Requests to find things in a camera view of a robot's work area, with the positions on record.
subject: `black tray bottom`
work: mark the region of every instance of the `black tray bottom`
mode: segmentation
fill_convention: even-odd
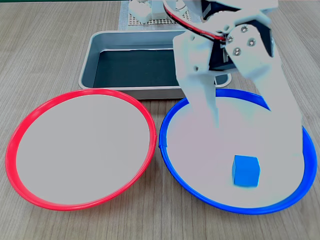
[[[216,77],[218,85],[227,75]],[[172,49],[119,50],[100,53],[93,88],[179,86]]]

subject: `wood grain surface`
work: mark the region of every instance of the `wood grain surface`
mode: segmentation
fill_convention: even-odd
[[[13,190],[4,160],[15,128],[40,104],[79,89],[90,36],[117,30],[120,7],[110,1],[0,3],[0,239],[319,240],[319,174],[297,204],[261,216],[225,212],[191,196],[171,176],[158,148],[136,184],[98,207],[51,211],[31,205]],[[318,155],[319,11],[319,1],[280,1],[271,15],[285,75]],[[229,88],[256,92],[238,74]],[[143,101],[158,132],[176,102]]]

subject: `red wire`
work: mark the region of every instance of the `red wire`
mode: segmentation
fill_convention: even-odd
[[[187,26],[189,29],[193,30],[195,33],[198,33],[199,35],[205,35],[205,36],[209,36],[213,39],[216,39],[216,40],[221,40],[221,41],[225,41],[226,38],[223,37],[223,36],[217,36],[217,35],[214,35],[208,31],[204,31],[204,30],[201,30],[195,26],[192,26],[191,24],[187,23],[186,21],[181,21],[180,19],[178,19],[175,15],[173,15],[169,9],[166,8],[166,6],[163,6],[165,11],[167,12],[167,14],[170,16],[170,18],[172,18],[173,20],[175,20],[176,22],[180,23],[180,24],[183,24],[185,26]]]

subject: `white robotic arm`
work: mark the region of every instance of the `white robotic arm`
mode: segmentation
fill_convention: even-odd
[[[282,70],[267,13],[277,0],[184,0],[206,22],[183,22],[163,0],[168,15],[188,30],[173,40],[177,81],[194,111],[219,126],[214,76],[239,71],[252,80],[269,109],[302,152],[302,115]]]

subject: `blue plate rim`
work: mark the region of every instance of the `blue plate rim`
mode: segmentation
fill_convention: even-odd
[[[217,89],[216,96],[242,99],[270,110],[268,105],[264,101],[263,97],[252,92],[238,90],[238,89]],[[182,187],[184,187],[189,193],[191,193],[196,198],[202,200],[203,202],[213,207],[216,207],[224,211],[228,211],[236,214],[244,214],[244,215],[263,215],[263,214],[271,214],[271,213],[282,211],[284,209],[291,207],[298,201],[300,201],[308,193],[308,191],[310,190],[316,178],[318,161],[317,161],[317,153],[316,153],[315,146],[307,130],[304,127],[302,127],[303,157],[304,157],[303,178],[298,188],[284,200],[270,206],[265,206],[265,207],[242,208],[242,207],[229,206],[229,205],[225,205],[225,204],[213,201],[201,195],[197,191],[195,191],[176,172],[176,170],[171,164],[171,161],[167,153],[167,131],[168,131],[170,121],[173,118],[173,116],[176,114],[176,112],[178,112],[181,108],[183,108],[187,104],[189,104],[188,100],[186,98],[182,99],[173,108],[171,108],[171,110],[165,116],[161,125],[160,133],[159,133],[159,148],[160,148],[164,163],[167,166],[168,170],[170,171],[172,176],[179,182],[179,184]]]

